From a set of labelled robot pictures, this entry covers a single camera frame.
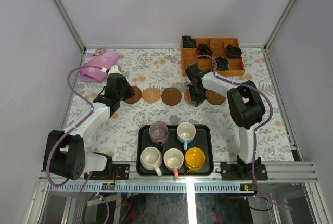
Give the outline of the dark brown wooden coaster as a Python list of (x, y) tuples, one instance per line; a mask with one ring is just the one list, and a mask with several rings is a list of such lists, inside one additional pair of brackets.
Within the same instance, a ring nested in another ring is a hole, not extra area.
[(175, 106), (181, 101), (182, 94), (177, 88), (166, 88), (161, 94), (161, 99), (166, 105)]
[(206, 97), (207, 101), (212, 105), (221, 105), (226, 101), (226, 98), (224, 96), (212, 90), (206, 91)]
[(139, 87), (137, 86), (132, 86), (132, 89), (134, 90), (135, 94), (131, 98), (125, 100), (126, 103), (128, 104), (135, 104), (137, 103), (141, 97), (142, 97), (142, 91)]

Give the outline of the blue mug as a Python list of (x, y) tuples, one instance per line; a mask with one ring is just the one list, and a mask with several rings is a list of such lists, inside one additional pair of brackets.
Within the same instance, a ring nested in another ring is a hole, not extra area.
[(176, 129), (177, 139), (183, 145), (183, 149), (187, 150), (196, 135), (196, 128), (190, 122), (182, 122)]

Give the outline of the yellow mug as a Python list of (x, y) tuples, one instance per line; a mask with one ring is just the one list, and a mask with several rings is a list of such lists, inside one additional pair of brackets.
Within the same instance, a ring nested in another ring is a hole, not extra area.
[(198, 147), (192, 147), (185, 153), (185, 167), (187, 173), (199, 171), (206, 162), (206, 155)]

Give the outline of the woven rattan coaster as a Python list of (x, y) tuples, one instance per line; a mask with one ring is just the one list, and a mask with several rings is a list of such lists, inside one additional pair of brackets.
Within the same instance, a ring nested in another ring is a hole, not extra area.
[(146, 88), (142, 92), (142, 98), (147, 103), (155, 103), (160, 99), (161, 93), (157, 88)]
[(190, 90), (187, 89), (187, 91), (184, 93), (184, 100), (187, 104), (192, 104), (191, 96), (190, 96)]

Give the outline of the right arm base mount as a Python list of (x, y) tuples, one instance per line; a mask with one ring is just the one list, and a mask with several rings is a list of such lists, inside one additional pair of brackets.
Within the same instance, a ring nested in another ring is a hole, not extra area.
[[(244, 163), (239, 156), (237, 156), (237, 162), (235, 164), (221, 162), (220, 169), (222, 180), (253, 180), (252, 163)], [(268, 180), (266, 166), (261, 163), (260, 157), (254, 162), (254, 175), (257, 181)]]

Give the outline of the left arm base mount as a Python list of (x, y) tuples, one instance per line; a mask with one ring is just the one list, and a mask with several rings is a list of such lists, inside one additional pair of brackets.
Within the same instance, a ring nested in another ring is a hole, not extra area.
[(110, 168), (104, 171), (92, 172), (91, 180), (128, 180), (130, 174), (129, 164), (112, 164)]

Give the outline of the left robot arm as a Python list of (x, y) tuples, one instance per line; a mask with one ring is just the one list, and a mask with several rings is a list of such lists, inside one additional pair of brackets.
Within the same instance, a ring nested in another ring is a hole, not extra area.
[(90, 112), (62, 131), (53, 130), (47, 138), (43, 170), (48, 180), (51, 174), (76, 180), (82, 174), (96, 173), (102, 179), (113, 176), (112, 157), (102, 153), (86, 153), (84, 140), (119, 109), (120, 102), (132, 98), (134, 89), (124, 75), (111, 73), (106, 86), (91, 104)]

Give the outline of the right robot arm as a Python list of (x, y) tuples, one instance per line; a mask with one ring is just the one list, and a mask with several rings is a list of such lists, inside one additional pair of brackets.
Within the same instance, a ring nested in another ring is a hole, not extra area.
[(255, 175), (253, 164), (257, 160), (253, 153), (253, 131), (262, 121), (265, 106), (259, 90), (252, 81), (233, 82), (212, 69), (200, 70), (196, 64), (185, 69), (191, 84), (188, 85), (191, 102), (199, 106), (207, 100), (206, 91), (213, 91), (227, 99), (230, 115), (239, 129), (240, 150), (237, 155), (237, 173), (242, 179)]

